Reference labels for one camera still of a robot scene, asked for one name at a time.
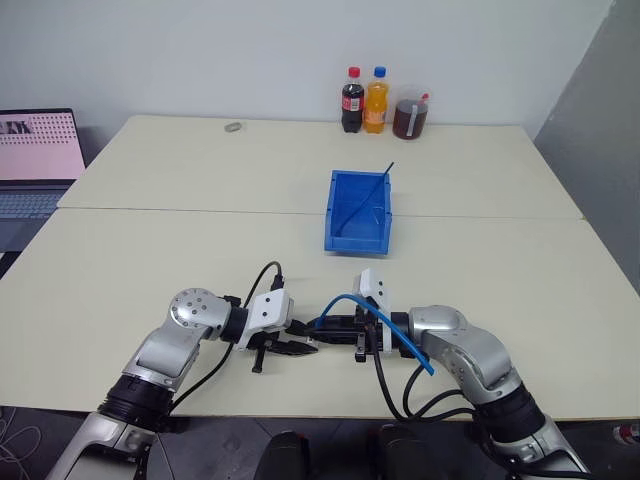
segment bottle label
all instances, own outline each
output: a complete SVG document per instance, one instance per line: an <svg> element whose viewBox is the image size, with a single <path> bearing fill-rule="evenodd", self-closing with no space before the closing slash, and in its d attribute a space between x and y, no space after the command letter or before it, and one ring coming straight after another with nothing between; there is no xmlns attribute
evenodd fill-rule
<svg viewBox="0 0 640 480"><path fill-rule="evenodd" d="M359 112L362 110L362 98L349 98L342 96L342 108L350 112Z"/></svg>
<svg viewBox="0 0 640 480"><path fill-rule="evenodd" d="M384 123L385 112L372 112L371 110L365 110L364 121L367 123Z"/></svg>

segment white table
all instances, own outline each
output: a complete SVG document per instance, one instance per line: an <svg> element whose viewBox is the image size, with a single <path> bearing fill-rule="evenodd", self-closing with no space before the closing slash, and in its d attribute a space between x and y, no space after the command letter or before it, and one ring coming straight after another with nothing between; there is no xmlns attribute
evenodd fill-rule
<svg viewBox="0 0 640 480"><path fill-rule="evenodd" d="M0 404L95 409L177 291L244 296L262 265L278 259L300 320L371 266L393 310L448 304L495 333L552 416L640 415L640 300L586 222L396 217L390 254L376 259L325 253L323 228L323 215L57 211L0 281L0 363L11 372ZM224 348L204 342L185 387ZM262 375L251 373L252 361L235 352L178 413L390 416L373 364L356 364L352 348L267 354ZM399 402L415 362L393 355L385 367ZM436 369L418 382L416 401L454 386Z"/></svg>
<svg viewBox="0 0 640 480"><path fill-rule="evenodd" d="M315 213L331 170L383 171L394 215L580 218L520 127L428 126L405 141L338 123L135 116L62 207Z"/></svg>

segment blue storage bin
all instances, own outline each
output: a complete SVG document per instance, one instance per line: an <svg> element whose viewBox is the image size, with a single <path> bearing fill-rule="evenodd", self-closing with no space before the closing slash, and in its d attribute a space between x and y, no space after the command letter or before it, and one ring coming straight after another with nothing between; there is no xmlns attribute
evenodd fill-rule
<svg viewBox="0 0 640 480"><path fill-rule="evenodd" d="M389 174L334 170L324 226L324 249L386 254L390 233Z"/></svg>

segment laptop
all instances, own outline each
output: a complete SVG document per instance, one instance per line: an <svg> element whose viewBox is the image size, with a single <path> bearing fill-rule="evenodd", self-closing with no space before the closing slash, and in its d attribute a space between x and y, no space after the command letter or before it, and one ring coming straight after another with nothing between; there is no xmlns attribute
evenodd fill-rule
<svg viewBox="0 0 640 480"><path fill-rule="evenodd" d="M84 169L71 109L0 110L0 252L22 251Z"/></svg>

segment laptop screen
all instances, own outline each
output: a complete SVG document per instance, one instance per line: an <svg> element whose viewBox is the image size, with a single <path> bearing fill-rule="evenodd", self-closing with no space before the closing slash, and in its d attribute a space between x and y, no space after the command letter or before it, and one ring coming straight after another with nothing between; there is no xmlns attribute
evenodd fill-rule
<svg viewBox="0 0 640 480"><path fill-rule="evenodd" d="M70 110L0 111L0 181L75 180L83 171Z"/></svg>

